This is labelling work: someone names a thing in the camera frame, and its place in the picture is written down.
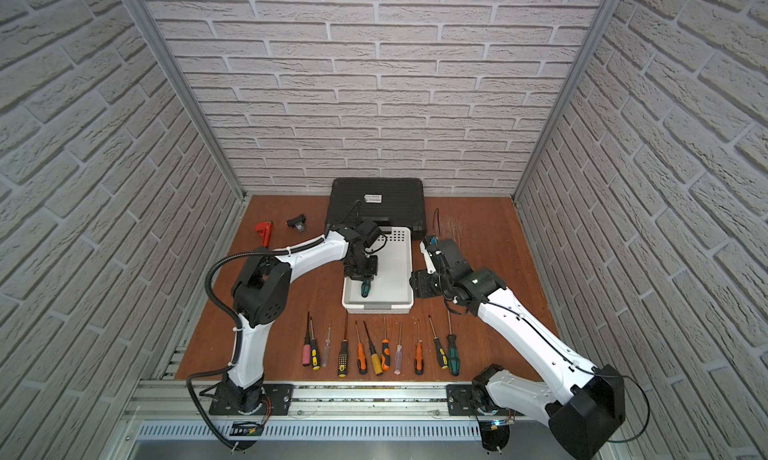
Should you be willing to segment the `red pipe wrench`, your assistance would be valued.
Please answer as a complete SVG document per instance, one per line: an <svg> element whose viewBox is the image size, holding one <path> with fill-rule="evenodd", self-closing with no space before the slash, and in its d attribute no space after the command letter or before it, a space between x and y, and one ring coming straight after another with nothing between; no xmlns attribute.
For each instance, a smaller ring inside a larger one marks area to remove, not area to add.
<svg viewBox="0 0 768 460"><path fill-rule="evenodd" d="M255 231L261 238L261 246L264 248L268 248L270 244L272 229L273 229L272 221L259 222L255 226Z"/></svg>

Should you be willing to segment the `green screwdriver end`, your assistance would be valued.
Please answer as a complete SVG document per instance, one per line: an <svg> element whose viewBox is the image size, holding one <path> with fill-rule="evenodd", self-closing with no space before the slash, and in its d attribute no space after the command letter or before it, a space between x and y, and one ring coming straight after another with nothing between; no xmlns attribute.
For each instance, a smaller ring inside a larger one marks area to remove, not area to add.
<svg viewBox="0 0 768 460"><path fill-rule="evenodd" d="M460 374L460 357L459 357L459 351L457 346L457 336L453 332L451 318L452 318L452 313L451 311L448 311L447 313L448 368L450 373L453 376L458 376Z"/></svg>
<svg viewBox="0 0 768 460"><path fill-rule="evenodd" d="M362 280L361 288L360 288L360 295L362 298L367 298L370 294L372 286L372 278L366 277Z"/></svg>

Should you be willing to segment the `orange grey screwdriver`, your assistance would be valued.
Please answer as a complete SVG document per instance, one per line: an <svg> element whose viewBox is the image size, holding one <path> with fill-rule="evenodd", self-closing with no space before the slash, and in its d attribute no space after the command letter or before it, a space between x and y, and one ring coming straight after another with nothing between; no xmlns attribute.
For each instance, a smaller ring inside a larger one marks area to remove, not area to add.
<svg viewBox="0 0 768 460"><path fill-rule="evenodd" d="M355 332L356 332L356 339L357 339L357 369L360 375L366 375L368 372L367 369L367 361L366 361L366 355L364 350L364 345L360 336L359 332L359 326L358 322L355 322Z"/></svg>

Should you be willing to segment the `pink handled screwdriver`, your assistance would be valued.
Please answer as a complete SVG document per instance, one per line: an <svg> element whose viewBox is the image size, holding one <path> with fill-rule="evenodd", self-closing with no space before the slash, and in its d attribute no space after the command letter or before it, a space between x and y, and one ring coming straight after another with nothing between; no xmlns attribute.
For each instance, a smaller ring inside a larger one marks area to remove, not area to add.
<svg viewBox="0 0 768 460"><path fill-rule="evenodd" d="M307 313L306 315L306 329L305 329L305 339L304 344L302 348L302 365L304 367L308 367L311 365L311 318L310 313Z"/></svg>

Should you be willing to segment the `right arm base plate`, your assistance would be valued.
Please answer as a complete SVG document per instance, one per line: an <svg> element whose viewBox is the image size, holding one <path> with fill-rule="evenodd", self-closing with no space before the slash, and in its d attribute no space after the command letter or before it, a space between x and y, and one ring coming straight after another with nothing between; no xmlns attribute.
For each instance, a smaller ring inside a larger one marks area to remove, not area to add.
<svg viewBox="0 0 768 460"><path fill-rule="evenodd" d="M446 386L446 398L450 416L502 416L511 418L514 410L494 403L484 386L452 383Z"/></svg>

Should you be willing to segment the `small black clamp tool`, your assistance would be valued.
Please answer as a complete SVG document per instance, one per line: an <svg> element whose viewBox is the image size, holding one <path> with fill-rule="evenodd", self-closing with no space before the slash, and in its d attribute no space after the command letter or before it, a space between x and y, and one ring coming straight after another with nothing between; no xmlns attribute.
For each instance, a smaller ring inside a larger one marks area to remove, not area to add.
<svg viewBox="0 0 768 460"><path fill-rule="evenodd" d="M289 227L296 229L298 232L304 232L306 230L306 221L306 216L304 214L299 214L294 218L288 219L286 224Z"/></svg>

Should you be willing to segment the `yellow black handled screwdriver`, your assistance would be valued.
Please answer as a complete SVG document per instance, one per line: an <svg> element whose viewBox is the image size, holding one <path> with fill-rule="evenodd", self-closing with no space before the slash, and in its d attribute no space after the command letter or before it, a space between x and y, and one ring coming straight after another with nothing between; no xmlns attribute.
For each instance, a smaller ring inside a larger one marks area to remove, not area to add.
<svg viewBox="0 0 768 460"><path fill-rule="evenodd" d="M367 340L368 340L368 346L369 346L369 351L370 351L370 356L371 356L371 361L372 361L372 366L373 366L374 373L375 373L376 376L381 376L383 374L383 367L382 367L381 359L380 359L380 357L379 357L379 355L378 355L378 353L377 353L377 351L375 349L374 343L373 343L373 341L371 339L367 323L363 322L363 324L364 324L364 329L366 331L366 337L367 337Z"/></svg>

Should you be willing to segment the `clear thin tester screwdriver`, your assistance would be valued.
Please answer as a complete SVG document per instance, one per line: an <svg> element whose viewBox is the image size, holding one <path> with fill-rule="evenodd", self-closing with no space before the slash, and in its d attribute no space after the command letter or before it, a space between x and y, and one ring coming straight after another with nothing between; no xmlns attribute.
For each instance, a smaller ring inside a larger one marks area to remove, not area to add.
<svg viewBox="0 0 768 460"><path fill-rule="evenodd" d="M323 346L321 368L327 368L329 365L330 352L331 352L331 340L332 340L332 325L329 324L326 332L324 346Z"/></svg>

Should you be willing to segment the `black yellow dotted screwdriver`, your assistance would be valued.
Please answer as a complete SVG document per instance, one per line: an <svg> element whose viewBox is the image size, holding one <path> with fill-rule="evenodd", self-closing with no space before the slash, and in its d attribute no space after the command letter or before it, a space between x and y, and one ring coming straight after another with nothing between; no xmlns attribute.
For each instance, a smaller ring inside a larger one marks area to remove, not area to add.
<svg viewBox="0 0 768 460"><path fill-rule="evenodd" d="M341 341L341 348L338 355L337 375L345 378L348 375L349 363L349 342L348 342L348 314L345 314L344 331Z"/></svg>

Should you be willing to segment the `aluminium front rail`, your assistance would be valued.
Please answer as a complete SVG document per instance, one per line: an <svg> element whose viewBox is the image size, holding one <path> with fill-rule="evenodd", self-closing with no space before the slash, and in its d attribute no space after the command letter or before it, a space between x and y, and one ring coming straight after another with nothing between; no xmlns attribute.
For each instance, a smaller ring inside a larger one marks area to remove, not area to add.
<svg viewBox="0 0 768 460"><path fill-rule="evenodd" d="M142 381L125 408L128 440L249 441L477 441L493 428L535 420L507 409L482 412L469 404L465 382L268 383L271 400L242 415L213 406L213 384L197 390L210 418L204 420L182 381Z"/></svg>

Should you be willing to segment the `black yellow small screwdriver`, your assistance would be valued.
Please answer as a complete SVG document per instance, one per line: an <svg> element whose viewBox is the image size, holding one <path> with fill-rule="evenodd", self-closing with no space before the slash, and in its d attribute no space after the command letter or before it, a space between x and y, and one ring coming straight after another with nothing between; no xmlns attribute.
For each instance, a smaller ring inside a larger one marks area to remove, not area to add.
<svg viewBox="0 0 768 460"><path fill-rule="evenodd" d="M309 348L310 348L310 365L313 370L319 370L321 368L321 359L318 351L317 338L314 333L314 326L312 317L309 317Z"/></svg>

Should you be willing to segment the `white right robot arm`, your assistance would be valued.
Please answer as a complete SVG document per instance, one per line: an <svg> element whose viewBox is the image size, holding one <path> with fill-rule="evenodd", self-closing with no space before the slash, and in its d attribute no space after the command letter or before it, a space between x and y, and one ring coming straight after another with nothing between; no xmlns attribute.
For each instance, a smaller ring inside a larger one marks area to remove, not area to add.
<svg viewBox="0 0 768 460"><path fill-rule="evenodd" d="M502 335L536 370L538 382L492 366L475 390L492 408L511 409L549 427L575 459L591 459L623 424L625 382L610 365L597 367L562 342L487 268L473 269L452 239L427 236L420 244L426 267L411 275L418 298L442 296Z"/></svg>

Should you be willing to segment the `white perforated plastic bin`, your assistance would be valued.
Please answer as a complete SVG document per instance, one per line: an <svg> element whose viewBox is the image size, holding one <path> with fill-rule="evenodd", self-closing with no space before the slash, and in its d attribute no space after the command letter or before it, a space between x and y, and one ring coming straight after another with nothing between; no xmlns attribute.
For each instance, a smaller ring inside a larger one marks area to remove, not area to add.
<svg viewBox="0 0 768 460"><path fill-rule="evenodd" d="M362 282L344 280L342 305L350 314L408 314L414 304L409 284L412 272L411 230L407 227L384 227L382 236L370 250L378 257L378 272L370 292L363 297Z"/></svg>

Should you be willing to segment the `clear handled screwdriver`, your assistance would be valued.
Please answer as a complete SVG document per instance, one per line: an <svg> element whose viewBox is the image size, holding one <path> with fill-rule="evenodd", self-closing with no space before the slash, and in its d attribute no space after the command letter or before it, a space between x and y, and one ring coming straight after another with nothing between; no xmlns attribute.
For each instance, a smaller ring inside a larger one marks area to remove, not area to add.
<svg viewBox="0 0 768 460"><path fill-rule="evenodd" d="M394 361L394 373L396 375L400 375L402 373L402 364L403 364L403 323L399 323L399 329L398 329L398 340L396 343L396 350L395 350L395 361Z"/></svg>

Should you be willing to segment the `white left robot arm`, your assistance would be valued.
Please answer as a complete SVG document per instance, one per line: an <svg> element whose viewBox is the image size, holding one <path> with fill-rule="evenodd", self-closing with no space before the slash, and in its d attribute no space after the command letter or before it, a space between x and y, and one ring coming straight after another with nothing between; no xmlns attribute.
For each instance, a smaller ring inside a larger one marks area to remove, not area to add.
<svg viewBox="0 0 768 460"><path fill-rule="evenodd" d="M209 300L233 321L235 343L232 358L218 370L191 374L186 386L194 402L199 401L192 386L196 378L220 375L220 392L232 407L250 413L262 402L264 355L272 324L287 306L291 283L302 275L330 262L342 261L345 275L370 280L378 270L378 258L368 251L382 236L380 226L363 220L354 227L331 226L312 240L280 250L264 247L223 258L206 274ZM244 258L246 263L232 287L233 305L224 304L213 291L213 276L225 264Z"/></svg>

